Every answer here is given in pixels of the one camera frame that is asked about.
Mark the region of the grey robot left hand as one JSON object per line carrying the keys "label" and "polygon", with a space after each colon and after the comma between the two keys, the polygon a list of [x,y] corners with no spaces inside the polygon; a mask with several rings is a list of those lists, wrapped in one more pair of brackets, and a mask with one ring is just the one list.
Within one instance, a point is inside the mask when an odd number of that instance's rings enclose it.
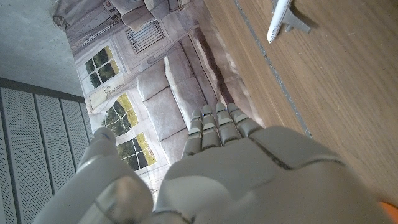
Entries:
{"label": "grey robot left hand", "polygon": [[396,223],[397,207],[373,196],[327,147],[218,103],[192,113],[182,158],[157,197],[103,127],[35,222]]}

